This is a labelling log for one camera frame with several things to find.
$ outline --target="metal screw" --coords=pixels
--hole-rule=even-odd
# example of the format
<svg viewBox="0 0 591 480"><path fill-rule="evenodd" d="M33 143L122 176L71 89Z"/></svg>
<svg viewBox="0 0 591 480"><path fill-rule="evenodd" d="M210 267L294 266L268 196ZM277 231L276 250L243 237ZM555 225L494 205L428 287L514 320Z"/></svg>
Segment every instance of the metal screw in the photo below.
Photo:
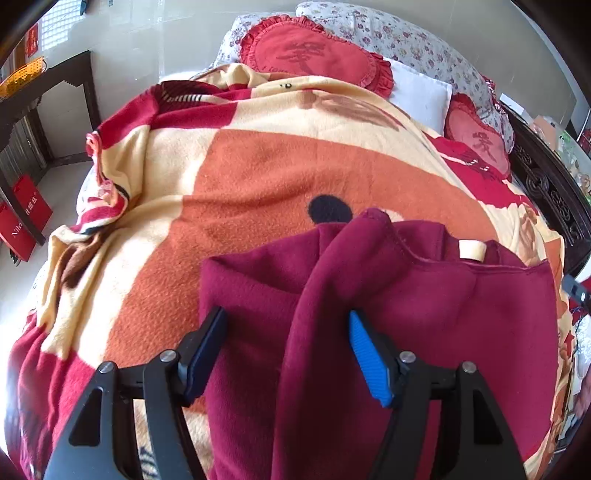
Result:
<svg viewBox="0 0 591 480"><path fill-rule="evenodd" d="M115 368L115 364L113 362L103 362L99 365L99 372L102 374L107 374L111 372Z"/></svg>
<svg viewBox="0 0 591 480"><path fill-rule="evenodd" d="M164 363L172 362L177 357L177 352L174 350L165 350L160 354L160 361Z"/></svg>
<svg viewBox="0 0 591 480"><path fill-rule="evenodd" d="M412 364L417 359L417 356L409 351L400 352L400 360L405 364Z"/></svg>
<svg viewBox="0 0 591 480"><path fill-rule="evenodd" d="M462 363L462 370L464 370L464 372L467 374L474 374L478 369L476 368L476 364L473 362L464 362Z"/></svg>

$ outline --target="pillow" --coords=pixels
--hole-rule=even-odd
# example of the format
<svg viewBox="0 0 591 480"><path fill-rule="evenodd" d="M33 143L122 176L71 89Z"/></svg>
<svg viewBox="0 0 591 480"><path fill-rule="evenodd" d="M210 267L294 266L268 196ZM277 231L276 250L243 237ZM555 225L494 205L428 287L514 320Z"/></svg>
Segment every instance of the pillow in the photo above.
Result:
<svg viewBox="0 0 591 480"><path fill-rule="evenodd" d="M322 75L384 98L392 92L392 70L381 55L326 33L306 17L266 18L248 31L241 45L241 62L256 72Z"/></svg>
<svg viewBox="0 0 591 480"><path fill-rule="evenodd" d="M413 120L443 135L452 86L417 72L399 61L390 62L394 88L388 102L404 110Z"/></svg>
<svg viewBox="0 0 591 480"><path fill-rule="evenodd" d="M511 164L502 137L478 118L476 107L468 95L457 93L453 96L445 123L445 137L474 150L500 179L511 175Z"/></svg>
<svg viewBox="0 0 591 480"><path fill-rule="evenodd" d="M226 65L228 63L240 62L240 42L246 36L253 25L260 23L263 18L273 17L275 15L289 15L295 17L293 12L258 12L253 14L239 15L234 20L232 28L224 35L220 49L217 52L215 61L209 66L208 70Z"/></svg>
<svg viewBox="0 0 591 480"><path fill-rule="evenodd" d="M506 150L511 150L513 130L509 119L495 109L485 79L438 36L395 15L358 5L303 2L295 14L305 15L326 31L360 47L449 83L454 93L467 94L476 106L478 117L503 135Z"/></svg>

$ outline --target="black oval spot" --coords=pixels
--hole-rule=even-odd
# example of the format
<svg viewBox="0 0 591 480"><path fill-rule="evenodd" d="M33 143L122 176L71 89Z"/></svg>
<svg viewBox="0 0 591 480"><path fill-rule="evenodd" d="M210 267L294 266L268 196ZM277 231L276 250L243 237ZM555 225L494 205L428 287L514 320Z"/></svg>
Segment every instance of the black oval spot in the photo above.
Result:
<svg viewBox="0 0 591 480"><path fill-rule="evenodd" d="M349 205L334 195L318 195L308 205L308 215L312 221L319 223L343 222L353 219Z"/></svg>

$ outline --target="maroon sweater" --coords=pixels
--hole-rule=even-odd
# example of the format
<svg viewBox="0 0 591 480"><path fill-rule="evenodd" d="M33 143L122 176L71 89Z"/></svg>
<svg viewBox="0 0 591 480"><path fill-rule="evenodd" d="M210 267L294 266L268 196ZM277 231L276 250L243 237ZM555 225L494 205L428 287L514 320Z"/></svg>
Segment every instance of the maroon sweater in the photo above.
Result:
<svg viewBox="0 0 591 480"><path fill-rule="evenodd" d="M401 350L456 368L477 364L524 458L550 426L556 386L554 283L490 241L482 263L459 258L438 223L390 223L367 210L246 254L203 265L201 316L229 313L206 390L212 479L363 480L389 419L348 341L362 309ZM419 478L439 424L432 402Z"/></svg>

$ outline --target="yellow basket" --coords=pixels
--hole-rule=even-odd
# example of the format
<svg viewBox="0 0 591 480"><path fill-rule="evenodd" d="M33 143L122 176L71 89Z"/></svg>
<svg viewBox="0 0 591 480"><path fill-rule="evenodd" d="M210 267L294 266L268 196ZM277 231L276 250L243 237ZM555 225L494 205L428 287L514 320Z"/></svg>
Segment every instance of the yellow basket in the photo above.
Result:
<svg viewBox="0 0 591 480"><path fill-rule="evenodd" d="M10 77L0 84L0 99L10 97L15 92L19 91L33 78L38 77L47 68L47 63L44 57L39 57L31 63L19 68Z"/></svg>

